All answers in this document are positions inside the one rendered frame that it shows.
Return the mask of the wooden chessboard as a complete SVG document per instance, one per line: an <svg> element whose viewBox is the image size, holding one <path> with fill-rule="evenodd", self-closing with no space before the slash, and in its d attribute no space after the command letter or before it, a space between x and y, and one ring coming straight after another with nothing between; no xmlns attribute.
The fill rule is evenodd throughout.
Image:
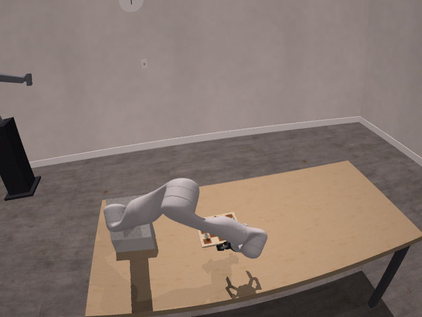
<svg viewBox="0 0 422 317"><path fill-rule="evenodd" d="M213 218L213 217L214 216L204 217L204 218ZM226 214L220 214L220 215L217 215L216 217L230 217L230 218L235 217L235 220L237 221L237 218L236 218L234 212L230 212L230 213L226 213ZM201 242L202 247L214 246L214 245L217 245L217 244L224 243L226 241L226 240L223 240L223 239L221 239L221 238L219 238L215 235L208 234L208 233L207 234L209 235L209 237L205 238L204 237L205 232L203 232L201 230L198 230L198 234L199 234L199 237L200 237L200 242Z"/></svg>

